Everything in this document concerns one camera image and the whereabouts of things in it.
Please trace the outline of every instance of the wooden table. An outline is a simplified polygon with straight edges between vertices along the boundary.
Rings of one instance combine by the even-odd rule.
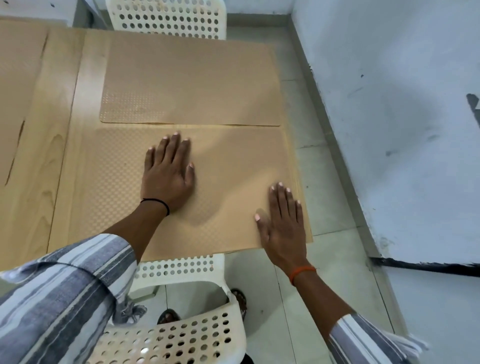
[[[85,194],[85,138],[101,125],[103,82],[113,32],[50,28],[32,105],[8,184],[0,190],[0,270],[82,238],[72,208]],[[288,125],[292,190],[302,201]],[[308,241],[312,241],[307,223]]]
[[[49,28],[10,178],[0,187],[1,270],[47,252],[84,35]]]

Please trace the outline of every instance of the gray striped sleeve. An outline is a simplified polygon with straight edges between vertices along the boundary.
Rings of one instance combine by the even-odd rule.
[[[361,315],[352,314],[337,322],[327,344],[337,364],[409,364],[409,357],[417,358],[422,349],[427,348],[416,345],[418,350],[405,353],[400,349],[405,347],[405,342],[410,341],[394,334],[386,334]]]
[[[136,322],[127,298],[136,259],[122,238],[100,234],[1,277],[18,286],[0,298],[0,357],[8,363],[82,363],[108,318]]]

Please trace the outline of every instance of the left hand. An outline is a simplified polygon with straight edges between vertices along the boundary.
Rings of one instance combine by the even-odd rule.
[[[171,213],[187,202],[195,187],[193,163],[186,166],[190,144],[190,139],[180,142],[180,134],[175,133],[171,138],[165,136],[158,147],[148,149],[141,198],[162,200]]]

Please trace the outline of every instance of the textured placemat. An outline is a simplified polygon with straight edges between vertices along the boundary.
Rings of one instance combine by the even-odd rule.
[[[146,150],[175,131],[151,125],[96,131],[90,145],[81,236],[99,233],[135,209]],[[181,211],[162,222],[142,260],[260,247],[253,215],[258,208],[268,211],[267,189],[273,181],[290,185],[292,180],[281,129],[181,127],[180,131],[182,137],[192,139],[196,192]]]
[[[0,21],[0,183],[7,182],[32,101],[48,29]]]
[[[283,99],[265,44],[116,32],[100,120],[281,125]]]

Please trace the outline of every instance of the white wall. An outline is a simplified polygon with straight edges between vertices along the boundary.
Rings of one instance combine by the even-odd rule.
[[[480,263],[479,3],[297,0],[292,17],[381,254]]]
[[[72,26],[78,0],[0,0],[0,16],[58,20]]]
[[[430,344],[420,364],[479,362],[480,278],[384,270],[408,331]]]
[[[105,0],[95,1],[99,9],[105,10],[107,8]],[[290,14],[295,0],[224,0],[224,2],[227,12],[231,13]]]

